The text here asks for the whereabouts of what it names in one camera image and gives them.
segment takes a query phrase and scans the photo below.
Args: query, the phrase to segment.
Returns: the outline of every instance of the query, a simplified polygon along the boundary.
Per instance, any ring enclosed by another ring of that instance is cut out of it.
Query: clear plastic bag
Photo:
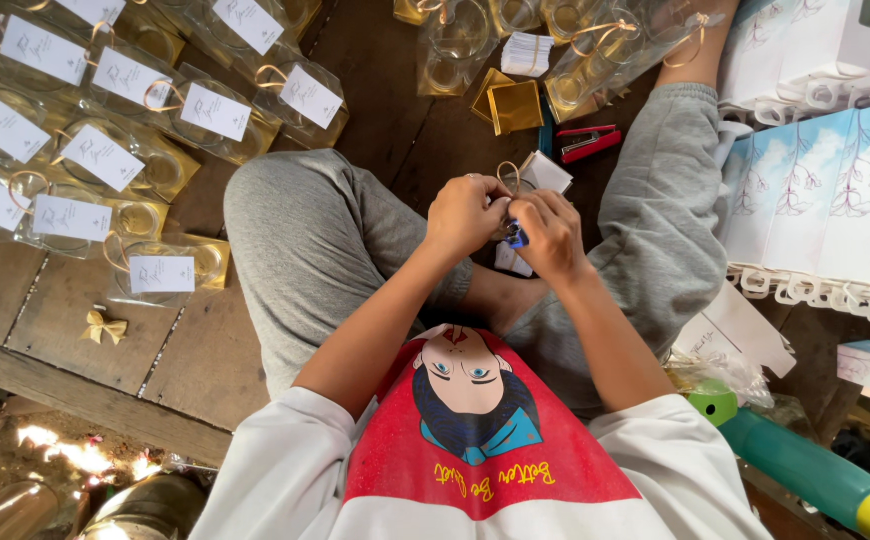
[[[761,374],[761,366],[753,365],[738,355],[714,352],[702,358],[672,350],[664,368],[681,393],[710,394],[709,388],[717,387],[703,383],[709,379],[717,379],[739,398],[753,405],[766,409],[775,405],[772,394],[768,391],[768,380]]]

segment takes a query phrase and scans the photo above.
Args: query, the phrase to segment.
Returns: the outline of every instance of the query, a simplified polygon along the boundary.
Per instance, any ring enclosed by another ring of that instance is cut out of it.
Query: person
[[[426,224],[332,150],[235,174],[226,223],[273,401],[237,428],[192,539],[770,538],[658,363],[725,276],[724,4],[692,61],[662,68],[587,255],[561,194],[498,178],[452,178]],[[468,258],[507,216],[541,279]],[[487,329],[425,329],[426,308]]]

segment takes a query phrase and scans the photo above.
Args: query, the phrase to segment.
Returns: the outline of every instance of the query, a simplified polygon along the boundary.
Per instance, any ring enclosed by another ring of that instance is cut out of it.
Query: red stapler
[[[561,162],[563,164],[587,158],[599,150],[621,142],[621,132],[615,129],[614,124],[593,128],[565,129],[555,135],[556,138],[569,136],[576,137],[570,144],[561,147]]]

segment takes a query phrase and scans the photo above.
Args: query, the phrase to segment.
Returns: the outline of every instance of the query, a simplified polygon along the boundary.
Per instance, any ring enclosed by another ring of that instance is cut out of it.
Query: foot
[[[456,310],[484,320],[488,330],[501,337],[549,290],[544,279],[521,279],[475,264],[471,285]]]

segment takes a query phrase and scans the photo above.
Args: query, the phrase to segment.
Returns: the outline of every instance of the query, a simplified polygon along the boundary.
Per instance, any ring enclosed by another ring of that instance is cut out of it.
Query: cartoon woman face
[[[425,342],[414,367],[428,372],[432,389],[450,410],[473,414],[498,406],[505,393],[501,372],[512,371],[475,330],[452,325]]]

